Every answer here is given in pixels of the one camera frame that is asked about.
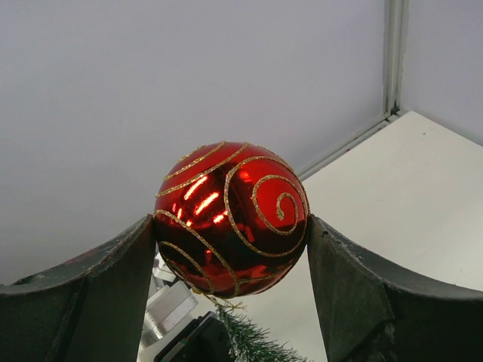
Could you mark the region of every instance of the red christmas ball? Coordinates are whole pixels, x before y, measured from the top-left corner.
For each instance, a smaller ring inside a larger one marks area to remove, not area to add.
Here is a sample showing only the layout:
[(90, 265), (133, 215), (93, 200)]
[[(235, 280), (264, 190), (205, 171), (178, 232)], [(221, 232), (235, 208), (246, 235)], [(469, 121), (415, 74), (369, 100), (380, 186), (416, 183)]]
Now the red christmas ball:
[(305, 191), (280, 157), (221, 142), (181, 158), (157, 194), (159, 251), (171, 270), (206, 294), (259, 293), (280, 281), (305, 247)]

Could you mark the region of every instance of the christmas ornament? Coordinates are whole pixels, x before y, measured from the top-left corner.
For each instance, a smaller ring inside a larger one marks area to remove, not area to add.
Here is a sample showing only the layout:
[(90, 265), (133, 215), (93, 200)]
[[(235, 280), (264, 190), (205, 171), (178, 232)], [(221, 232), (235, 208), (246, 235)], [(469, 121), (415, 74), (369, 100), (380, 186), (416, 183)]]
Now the christmas ornament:
[(163, 260), (204, 294), (260, 293), (305, 247), (309, 205), (294, 171), (248, 143), (202, 146), (181, 158), (157, 194)]

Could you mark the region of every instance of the pine branch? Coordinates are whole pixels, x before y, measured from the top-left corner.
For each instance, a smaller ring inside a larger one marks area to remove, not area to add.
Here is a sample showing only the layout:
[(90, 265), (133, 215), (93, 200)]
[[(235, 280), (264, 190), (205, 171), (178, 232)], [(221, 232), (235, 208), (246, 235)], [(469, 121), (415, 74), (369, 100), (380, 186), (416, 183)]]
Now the pine branch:
[(231, 357), (236, 362), (308, 362), (292, 348), (267, 339), (263, 330), (244, 315), (234, 314), (234, 308), (217, 305), (217, 313), (229, 335)]

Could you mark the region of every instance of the gray wall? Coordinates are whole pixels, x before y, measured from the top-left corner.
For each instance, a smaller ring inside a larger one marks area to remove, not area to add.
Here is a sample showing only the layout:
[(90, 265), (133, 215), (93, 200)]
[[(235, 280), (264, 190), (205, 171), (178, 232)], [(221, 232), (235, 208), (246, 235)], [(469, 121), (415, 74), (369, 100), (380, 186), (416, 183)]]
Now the gray wall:
[(296, 170), (379, 121), (379, 0), (0, 5), (0, 283), (151, 212), (200, 144)]
[(483, 145), (483, 2), (409, 1), (401, 105)]

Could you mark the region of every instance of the white tabletop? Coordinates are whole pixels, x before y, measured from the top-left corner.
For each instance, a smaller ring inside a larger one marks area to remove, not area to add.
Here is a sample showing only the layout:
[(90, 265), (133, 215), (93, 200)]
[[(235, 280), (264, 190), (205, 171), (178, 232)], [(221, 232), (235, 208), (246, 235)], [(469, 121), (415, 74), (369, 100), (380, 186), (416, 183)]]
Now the white tabletop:
[[(312, 212), (357, 244), (483, 290), (483, 148), (410, 112), (304, 185)], [(199, 297), (194, 315), (212, 305)], [(239, 298), (270, 337), (326, 361), (304, 253), (276, 287)]]

